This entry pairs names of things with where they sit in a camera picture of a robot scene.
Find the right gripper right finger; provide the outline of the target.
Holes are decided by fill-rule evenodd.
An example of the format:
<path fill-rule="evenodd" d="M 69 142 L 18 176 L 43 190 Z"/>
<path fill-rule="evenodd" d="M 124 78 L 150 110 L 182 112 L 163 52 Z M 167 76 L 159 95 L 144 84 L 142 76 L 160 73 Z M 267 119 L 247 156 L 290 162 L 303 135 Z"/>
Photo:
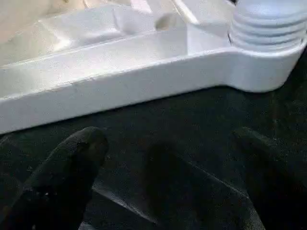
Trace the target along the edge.
<path fill-rule="evenodd" d="M 247 194 L 267 230 L 307 228 L 307 158 L 289 142 L 233 131 Z"/>

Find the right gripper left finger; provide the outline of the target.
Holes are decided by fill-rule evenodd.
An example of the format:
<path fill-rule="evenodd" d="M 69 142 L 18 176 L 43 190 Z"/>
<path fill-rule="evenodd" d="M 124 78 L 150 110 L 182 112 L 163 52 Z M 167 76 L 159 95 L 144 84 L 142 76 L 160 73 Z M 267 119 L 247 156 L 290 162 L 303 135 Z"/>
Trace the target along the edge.
<path fill-rule="evenodd" d="M 1 229 L 78 229 L 107 152 L 103 131 L 90 126 L 59 143 L 24 183 L 2 174 Z"/>

